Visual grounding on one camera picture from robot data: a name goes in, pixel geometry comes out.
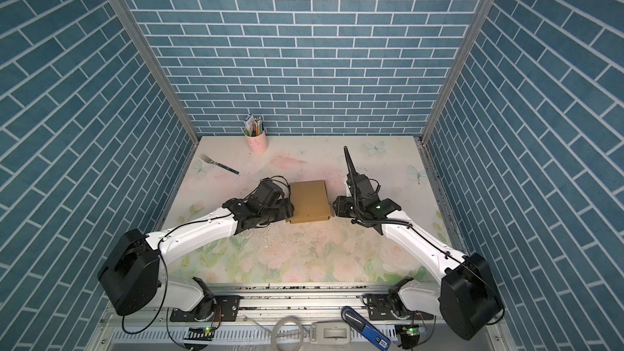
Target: brick wallpaper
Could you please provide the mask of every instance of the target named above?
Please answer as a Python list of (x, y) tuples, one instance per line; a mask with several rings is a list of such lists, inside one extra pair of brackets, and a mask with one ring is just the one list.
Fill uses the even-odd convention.
[(496, 0), (435, 165), (518, 349), (624, 349), (624, 0)]
[(191, 145), (106, 0), (0, 0), (0, 110), (0, 350), (83, 349)]
[(127, 0), (202, 135), (418, 135), (478, 0)]

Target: table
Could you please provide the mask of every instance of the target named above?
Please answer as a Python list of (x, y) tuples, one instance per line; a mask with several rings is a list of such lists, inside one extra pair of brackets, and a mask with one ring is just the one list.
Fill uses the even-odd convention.
[[(289, 182), (324, 180), (333, 202), (346, 192), (347, 145), (356, 170), (381, 184), (381, 199), (393, 199), (418, 225), (450, 245), (413, 137), (275, 136), (268, 141), (264, 154), (252, 154), (244, 137), (203, 137), (162, 229), (205, 215), (230, 198), (244, 198), (262, 178), (273, 175)], [(206, 164), (201, 153), (240, 175)], [(407, 275), (433, 280), (396, 243), (339, 217), (247, 230), (187, 254), (171, 263), (169, 271), (208, 284), (390, 284)]]

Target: robotic arm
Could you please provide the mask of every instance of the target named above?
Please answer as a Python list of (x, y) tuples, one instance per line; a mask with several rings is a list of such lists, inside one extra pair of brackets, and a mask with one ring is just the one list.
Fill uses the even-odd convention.
[[(379, 187), (373, 190), (369, 179), (355, 172), (344, 150), (351, 195), (334, 201), (336, 215), (350, 217), (352, 223), (372, 227), (397, 242), (437, 282), (408, 279), (396, 285), (390, 290), (391, 297), (395, 295), (393, 311), (398, 316), (416, 310), (443, 316), (457, 335), (471, 339), (503, 308), (488, 262), (477, 253), (467, 257), (442, 243), (391, 199), (380, 200)], [(291, 218), (294, 208), (275, 182), (263, 179), (245, 199), (230, 199), (210, 214), (175, 228), (124, 234), (98, 273), (115, 311), (126, 316), (143, 307), (164, 306), (189, 312), (197, 320), (209, 317), (214, 294), (199, 278), (193, 278), (195, 283), (168, 279), (167, 264), (212, 241)]]

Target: fork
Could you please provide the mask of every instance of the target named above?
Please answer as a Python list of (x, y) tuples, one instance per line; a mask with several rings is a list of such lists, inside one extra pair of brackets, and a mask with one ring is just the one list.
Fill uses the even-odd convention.
[(232, 169), (232, 168), (230, 168), (230, 167), (226, 167), (226, 166), (224, 166), (223, 164), (220, 164), (220, 163), (218, 163), (218, 162), (214, 161), (213, 159), (211, 159), (211, 158), (207, 157), (204, 153), (202, 153), (201, 155), (199, 155), (199, 158), (200, 158), (200, 159), (202, 159), (202, 160), (204, 160), (204, 161), (205, 161), (205, 162), (207, 162), (208, 164), (214, 164), (215, 166), (219, 166), (219, 167), (221, 167), (221, 168), (223, 168), (223, 169), (227, 169), (227, 170), (228, 170), (228, 171), (230, 171), (231, 173), (235, 173), (236, 175), (238, 175), (238, 171), (236, 171), (236, 170), (234, 170), (234, 169)]

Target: pencil cup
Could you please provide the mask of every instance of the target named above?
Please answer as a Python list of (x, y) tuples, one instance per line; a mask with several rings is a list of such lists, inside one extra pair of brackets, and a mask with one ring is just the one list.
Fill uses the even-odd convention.
[(249, 150), (252, 153), (264, 153), (269, 147), (267, 141), (267, 131), (264, 130), (260, 136), (251, 137), (245, 135), (245, 139), (247, 140), (247, 144), (249, 144)]

